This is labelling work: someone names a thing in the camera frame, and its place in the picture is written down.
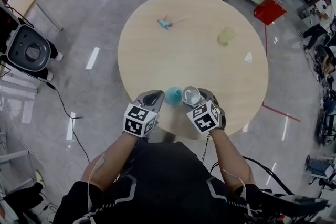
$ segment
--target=red box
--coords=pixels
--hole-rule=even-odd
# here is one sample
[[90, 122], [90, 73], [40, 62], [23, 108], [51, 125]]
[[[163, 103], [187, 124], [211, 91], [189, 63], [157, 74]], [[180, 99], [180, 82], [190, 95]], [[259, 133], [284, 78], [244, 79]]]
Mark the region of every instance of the red box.
[[255, 8], [254, 17], [269, 25], [286, 12], [277, 0], [264, 0]]

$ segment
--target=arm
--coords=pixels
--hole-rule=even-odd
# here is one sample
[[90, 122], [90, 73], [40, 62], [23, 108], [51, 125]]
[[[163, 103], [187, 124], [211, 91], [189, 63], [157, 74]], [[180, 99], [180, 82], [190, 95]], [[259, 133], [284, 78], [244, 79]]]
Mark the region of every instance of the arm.
[[325, 74], [326, 75], [328, 75], [330, 72], [331, 72], [331, 70], [334, 68], [334, 66], [332, 65], [332, 64], [329, 64], [327, 67], [326, 67], [326, 69], [325, 69]]
[[[251, 168], [226, 133], [222, 130], [214, 129], [210, 131], [210, 134], [215, 143], [220, 170], [225, 170], [239, 177], [244, 184], [255, 184]], [[242, 184], [238, 178], [227, 173], [222, 173], [222, 177], [232, 192]]]
[[323, 59], [323, 62], [322, 62], [322, 70], [324, 70], [324, 68], [326, 67], [326, 62], [327, 62], [327, 59], [329, 58], [329, 55], [327, 54], [324, 59]]
[[320, 19], [322, 19], [322, 18], [324, 18], [326, 20], [329, 19], [329, 16], [327, 14], [325, 14], [325, 13], [319, 13], [318, 16], [319, 16]]
[[[122, 133], [119, 138], [104, 152], [105, 155], [100, 161], [102, 163], [93, 172], [90, 183], [97, 186], [104, 192], [117, 178], [127, 158], [135, 146], [137, 137]], [[85, 169], [81, 181], [88, 182], [89, 177], [101, 155], [96, 157]]]

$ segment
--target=metal cup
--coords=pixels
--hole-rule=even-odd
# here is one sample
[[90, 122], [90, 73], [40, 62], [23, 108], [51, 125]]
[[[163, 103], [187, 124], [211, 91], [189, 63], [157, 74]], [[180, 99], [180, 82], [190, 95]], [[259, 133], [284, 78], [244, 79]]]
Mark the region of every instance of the metal cup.
[[182, 91], [182, 100], [188, 105], [196, 105], [201, 101], [201, 93], [196, 87], [185, 87]]

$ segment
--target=cup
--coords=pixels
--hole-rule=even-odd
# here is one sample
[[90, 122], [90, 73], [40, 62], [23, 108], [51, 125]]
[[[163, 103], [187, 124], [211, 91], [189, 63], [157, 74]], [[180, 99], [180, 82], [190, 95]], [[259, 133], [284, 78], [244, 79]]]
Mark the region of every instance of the cup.
[[222, 45], [227, 43], [236, 37], [236, 32], [229, 26], [226, 26], [223, 31], [218, 35], [218, 42]]
[[185, 87], [182, 91], [182, 100], [188, 105], [196, 105], [201, 101], [201, 93], [196, 87]]
[[178, 105], [182, 99], [182, 89], [180, 87], [171, 87], [165, 92], [165, 99], [168, 104]]

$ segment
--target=table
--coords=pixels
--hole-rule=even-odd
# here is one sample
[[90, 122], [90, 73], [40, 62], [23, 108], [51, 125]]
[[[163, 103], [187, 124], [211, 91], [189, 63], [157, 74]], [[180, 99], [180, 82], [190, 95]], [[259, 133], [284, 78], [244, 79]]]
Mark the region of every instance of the table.
[[[169, 30], [158, 18], [180, 20]], [[224, 27], [236, 37], [217, 41]], [[252, 53], [253, 62], [244, 58]], [[226, 133], [241, 129], [258, 112], [267, 89], [268, 64], [253, 26], [222, 0], [148, 0], [128, 19], [121, 33], [118, 63], [132, 100], [141, 92], [195, 86], [213, 92], [226, 113]], [[201, 137], [182, 105], [163, 103], [159, 127], [186, 138]]]
[[[14, 9], [16, 9], [22, 16], [26, 17], [30, 12], [32, 7], [36, 4], [36, 6], [42, 11], [42, 13], [48, 18], [48, 20], [58, 29], [58, 31], [62, 31], [63, 27], [59, 22], [57, 22], [51, 13], [44, 7], [44, 5], [39, 0], [9, 0], [8, 3]], [[21, 18], [20, 14], [14, 12], [14, 15]]]

